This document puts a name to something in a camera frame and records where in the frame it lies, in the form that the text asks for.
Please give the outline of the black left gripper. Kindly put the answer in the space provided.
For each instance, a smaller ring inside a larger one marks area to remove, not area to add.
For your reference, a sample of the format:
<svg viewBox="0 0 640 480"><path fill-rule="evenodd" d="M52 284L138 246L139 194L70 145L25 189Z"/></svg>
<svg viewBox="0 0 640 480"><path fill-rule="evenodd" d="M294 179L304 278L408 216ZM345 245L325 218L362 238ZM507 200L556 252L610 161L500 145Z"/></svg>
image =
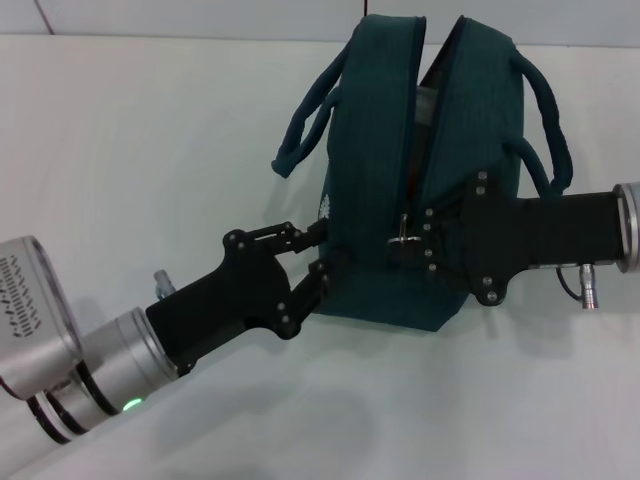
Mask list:
<svg viewBox="0 0 640 480"><path fill-rule="evenodd" d="M344 251L330 250L308 266L307 275L291 290L276 255L316 247L327 235L327 219L306 230L284 222L226 234L217 269L146 309L177 372L188 374L202 357L251 329L269 330L283 340L296 336L344 277L350 260Z"/></svg>

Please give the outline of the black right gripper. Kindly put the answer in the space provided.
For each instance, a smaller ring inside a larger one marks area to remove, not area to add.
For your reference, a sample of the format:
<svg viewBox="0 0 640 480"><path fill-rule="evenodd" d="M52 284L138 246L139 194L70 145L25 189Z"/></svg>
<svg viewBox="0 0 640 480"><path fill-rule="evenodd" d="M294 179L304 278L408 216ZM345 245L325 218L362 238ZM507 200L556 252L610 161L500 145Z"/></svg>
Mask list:
<svg viewBox="0 0 640 480"><path fill-rule="evenodd" d="M526 270L621 261L620 210L612 191L518 198L495 180L469 178L421 204L417 190L406 187L388 261L496 306ZM461 240L448 245L446 234L459 223Z"/></svg>

